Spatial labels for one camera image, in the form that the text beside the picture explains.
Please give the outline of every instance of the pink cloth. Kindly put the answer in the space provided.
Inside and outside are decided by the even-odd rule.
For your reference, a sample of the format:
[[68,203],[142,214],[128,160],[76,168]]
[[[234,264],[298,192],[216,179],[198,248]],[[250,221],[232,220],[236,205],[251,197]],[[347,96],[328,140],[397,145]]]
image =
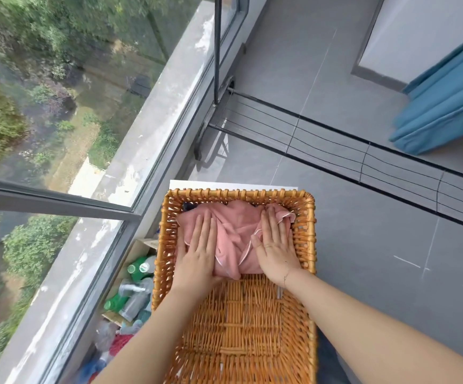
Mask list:
[[289,233],[295,214],[283,206],[272,203],[254,207],[246,201],[231,201],[228,205],[219,202],[203,203],[195,209],[177,216],[178,224],[183,228],[185,244],[189,245],[196,217],[204,215],[206,210],[217,222],[217,247],[215,249],[214,274],[240,279],[241,274],[263,273],[256,252],[251,245],[251,235],[261,239],[261,211],[273,208],[277,223],[283,222]]

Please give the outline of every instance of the green bottle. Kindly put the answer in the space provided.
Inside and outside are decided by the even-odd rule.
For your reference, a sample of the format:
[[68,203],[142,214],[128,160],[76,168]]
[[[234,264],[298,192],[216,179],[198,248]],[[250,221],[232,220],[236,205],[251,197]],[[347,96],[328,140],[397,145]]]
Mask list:
[[119,312],[128,301],[129,297],[122,297],[120,294],[114,295],[112,298],[107,299],[103,308],[107,311],[114,311],[115,313]]
[[139,266],[144,263],[144,261],[146,260],[146,256],[142,256],[140,258],[138,258],[137,260],[135,260],[132,264],[130,264],[126,270],[128,271],[128,273],[130,274],[132,280],[136,283],[140,282],[142,279],[144,279],[145,277],[145,274],[142,273],[140,270],[139,270]]

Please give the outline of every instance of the wall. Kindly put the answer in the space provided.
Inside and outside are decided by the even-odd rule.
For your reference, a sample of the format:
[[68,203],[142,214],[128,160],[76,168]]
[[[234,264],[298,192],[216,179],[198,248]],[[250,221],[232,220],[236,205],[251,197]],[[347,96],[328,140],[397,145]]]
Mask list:
[[408,83],[463,43],[463,0],[384,0],[359,65]]

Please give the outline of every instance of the clothes drying rack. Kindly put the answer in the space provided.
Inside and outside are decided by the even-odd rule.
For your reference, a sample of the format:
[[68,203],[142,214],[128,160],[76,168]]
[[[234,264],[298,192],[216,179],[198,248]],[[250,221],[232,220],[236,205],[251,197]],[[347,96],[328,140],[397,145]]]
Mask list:
[[463,226],[463,173],[237,91],[233,76],[219,86],[221,5],[215,0],[214,102],[196,135],[196,161],[210,128]]

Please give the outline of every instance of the blue curtain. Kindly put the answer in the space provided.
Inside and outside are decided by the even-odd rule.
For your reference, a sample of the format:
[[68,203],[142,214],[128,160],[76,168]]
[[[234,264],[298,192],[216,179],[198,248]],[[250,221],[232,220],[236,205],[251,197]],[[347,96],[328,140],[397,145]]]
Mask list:
[[411,99],[389,138],[408,154],[421,154],[463,136],[463,44],[409,83]]

